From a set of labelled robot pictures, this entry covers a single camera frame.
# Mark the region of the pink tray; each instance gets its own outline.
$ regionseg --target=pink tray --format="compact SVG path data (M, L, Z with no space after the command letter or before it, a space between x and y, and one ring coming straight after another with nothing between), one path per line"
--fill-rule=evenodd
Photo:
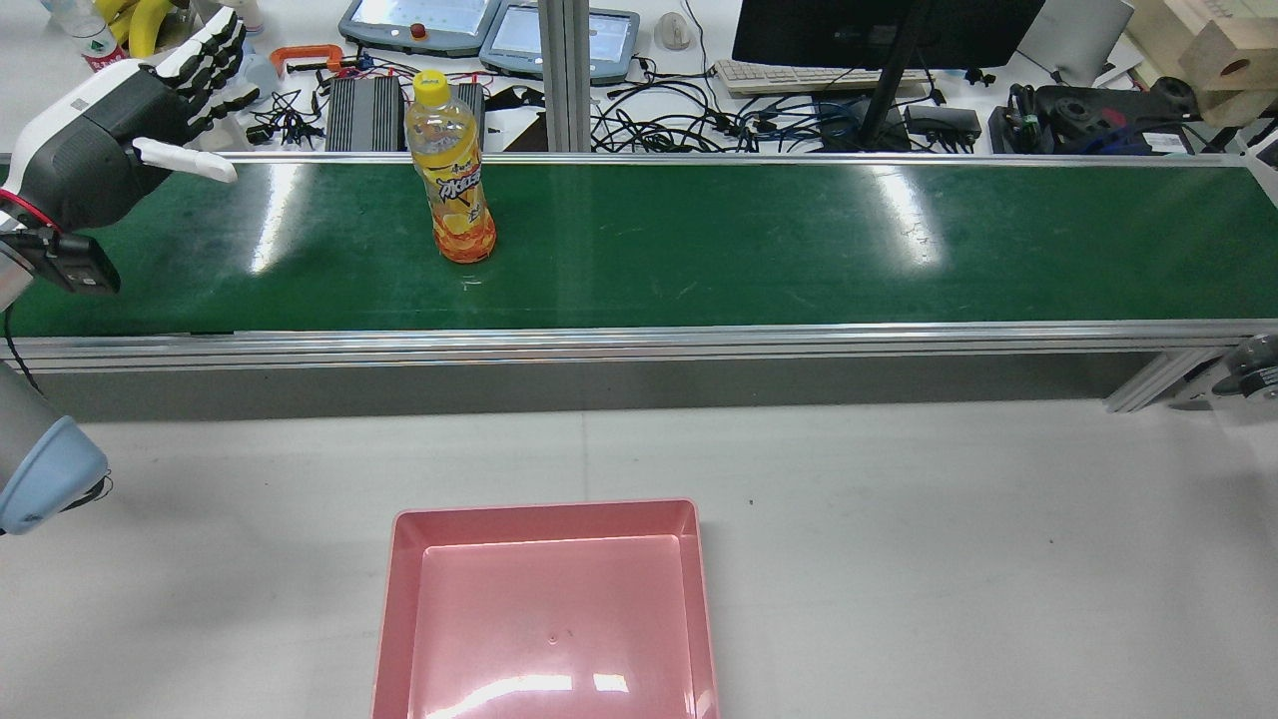
M688 501L405 512L373 719L718 719Z

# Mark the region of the metal pole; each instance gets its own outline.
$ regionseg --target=metal pole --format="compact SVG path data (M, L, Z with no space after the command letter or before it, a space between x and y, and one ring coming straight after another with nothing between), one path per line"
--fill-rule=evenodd
M590 151L590 6L541 0L542 74L551 152Z
M905 68L914 60L914 52L919 47L919 38L927 27L928 15L932 14L934 0L914 0L905 11L905 19L892 38L892 50L888 52L887 63L879 74L879 82L874 87L874 96L870 97L870 107L861 120L861 129L858 133L858 144L861 149L875 149L879 135L883 134L883 123L887 114L896 102L896 92L901 88L901 75Z

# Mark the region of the computer monitor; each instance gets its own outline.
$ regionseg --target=computer monitor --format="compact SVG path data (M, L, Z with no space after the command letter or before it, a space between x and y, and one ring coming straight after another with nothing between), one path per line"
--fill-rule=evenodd
M1006 65L1045 0L743 0L732 57L882 69L858 140L877 148L906 68Z

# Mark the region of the black power supply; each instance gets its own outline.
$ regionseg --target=black power supply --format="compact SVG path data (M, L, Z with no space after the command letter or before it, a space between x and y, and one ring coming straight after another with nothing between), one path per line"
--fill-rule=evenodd
M405 149L404 107L399 78L334 78L328 87L325 149L330 152Z

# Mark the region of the plastic bottle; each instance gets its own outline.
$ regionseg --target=plastic bottle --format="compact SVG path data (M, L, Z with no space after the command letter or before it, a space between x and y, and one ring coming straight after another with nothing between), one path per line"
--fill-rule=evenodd
M128 57L106 27L93 0L51 0L49 11L66 34L79 45L81 56L93 72Z
M438 70L413 78L413 97L405 119L408 146L426 183L435 243L454 262L478 262L497 243L481 184L479 123L452 98Z

